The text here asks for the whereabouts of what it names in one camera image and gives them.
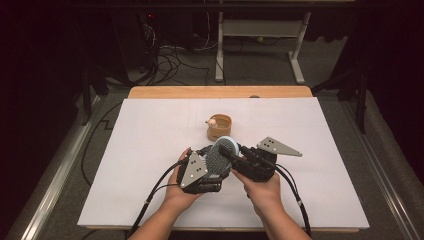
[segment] gray carpet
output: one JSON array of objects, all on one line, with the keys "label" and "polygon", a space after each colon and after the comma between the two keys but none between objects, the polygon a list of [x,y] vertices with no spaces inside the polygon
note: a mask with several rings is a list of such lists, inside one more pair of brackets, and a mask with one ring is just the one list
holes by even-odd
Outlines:
[{"label": "gray carpet", "polygon": [[[299,55],[300,65],[306,79],[306,85],[314,86],[326,80],[334,67],[344,41],[325,43],[323,41],[306,42]],[[293,40],[282,40],[271,46],[258,45],[244,42],[243,46],[234,39],[226,42],[224,57],[224,69],[227,85],[294,85],[294,76],[291,72],[286,52],[294,46]],[[169,57],[172,49],[163,50],[162,53]],[[184,64],[180,65],[172,79],[167,79],[159,85],[222,85],[214,81],[215,75],[215,51],[186,52],[178,50],[178,58]],[[162,70],[172,67],[165,58]],[[138,72],[130,72],[132,78],[137,78]],[[158,74],[156,81],[160,81],[165,74]],[[87,137],[82,150],[70,172],[63,187],[53,212],[42,229],[38,239],[125,239],[122,231],[98,231],[91,232],[88,229],[76,225],[81,213],[85,198],[89,191],[89,185],[83,178],[81,160],[84,149],[87,149],[83,168],[89,181],[94,179],[97,167],[101,161],[104,149],[111,135],[111,130],[106,122],[101,122],[94,129],[102,115],[113,106],[122,101],[128,95],[128,89],[112,89],[104,99],[100,112],[93,119],[93,127],[88,137],[93,133],[92,139]],[[381,185],[376,180],[368,159],[367,150],[363,147],[360,136],[356,133],[356,127],[352,124],[347,109],[351,103],[339,102],[335,92],[324,91],[317,94],[324,115],[329,124],[337,147],[340,151],[345,166],[352,179],[353,185],[361,199],[365,214],[370,223],[370,228],[358,233],[329,233],[313,232],[314,239],[405,239],[402,228],[387,204],[387,196],[382,192]],[[109,127],[113,126],[119,112],[119,106],[105,116],[109,120]],[[410,169],[404,159],[398,145],[393,139],[378,107],[375,105],[372,95],[367,97],[366,122],[367,139],[369,140],[375,155],[386,170],[394,189],[399,194],[406,206],[406,211],[415,226],[421,226],[424,219],[424,191],[423,186]],[[57,169],[60,159],[60,151],[56,159],[52,160],[51,166],[46,170],[43,179],[34,192],[33,198],[21,214],[7,239],[20,239],[28,222],[39,204],[49,181]],[[267,239],[263,233],[189,233],[173,232],[170,239]]]}]

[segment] human hand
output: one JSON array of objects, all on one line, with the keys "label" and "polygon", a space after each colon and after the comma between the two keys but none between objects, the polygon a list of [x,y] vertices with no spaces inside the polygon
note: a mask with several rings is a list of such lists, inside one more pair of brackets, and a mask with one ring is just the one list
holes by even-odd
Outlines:
[{"label": "human hand", "polygon": [[244,184],[244,190],[260,217],[276,209],[284,209],[281,202],[280,176],[277,173],[274,173],[268,182],[254,182],[234,169],[231,169],[231,172]]},{"label": "human hand", "polygon": [[[190,148],[187,148],[180,156],[179,161],[183,160],[188,150]],[[168,179],[168,184],[177,184],[177,175],[178,170],[180,166],[177,166],[172,175]],[[187,210],[193,203],[201,197],[203,194],[189,194],[183,192],[183,190],[180,188],[180,186],[168,186],[166,188],[165,193],[165,199],[162,202],[162,205],[160,208],[166,209],[167,211],[170,211],[171,213],[174,213],[176,216],[180,215],[182,212]]]}]

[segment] right hand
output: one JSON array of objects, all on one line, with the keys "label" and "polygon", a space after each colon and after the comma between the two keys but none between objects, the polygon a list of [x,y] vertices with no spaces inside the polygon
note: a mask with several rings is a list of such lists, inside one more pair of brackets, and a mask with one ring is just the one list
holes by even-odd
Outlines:
[{"label": "right hand", "polygon": [[253,203],[255,212],[266,215],[277,208],[283,208],[281,202],[280,176],[277,173],[268,182],[254,182],[234,169],[231,172],[244,184],[244,190]]}]

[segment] small basket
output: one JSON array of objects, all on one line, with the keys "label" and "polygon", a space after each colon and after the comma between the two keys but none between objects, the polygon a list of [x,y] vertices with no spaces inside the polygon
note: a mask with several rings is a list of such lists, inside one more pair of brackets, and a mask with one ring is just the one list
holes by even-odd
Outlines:
[{"label": "small basket", "polygon": [[207,136],[208,139],[215,142],[219,137],[230,136],[231,133],[231,118],[224,114],[215,114],[210,118],[214,118],[217,127],[208,127]]}]

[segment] human arm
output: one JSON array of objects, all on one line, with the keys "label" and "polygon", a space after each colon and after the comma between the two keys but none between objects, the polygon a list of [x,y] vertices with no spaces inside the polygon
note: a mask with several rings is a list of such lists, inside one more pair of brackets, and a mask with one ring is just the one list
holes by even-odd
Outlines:
[{"label": "human arm", "polygon": [[[183,160],[186,151],[180,157]],[[168,179],[168,184],[177,184],[179,166]],[[164,240],[168,239],[172,226],[181,213],[187,210],[202,194],[184,193],[179,186],[168,186],[165,198],[159,209],[151,215],[129,238],[129,240]]]},{"label": "human arm", "polygon": [[232,173],[244,184],[256,214],[271,240],[303,240],[310,237],[284,210],[280,194],[280,177],[274,173],[268,182],[253,182],[236,170]]}]

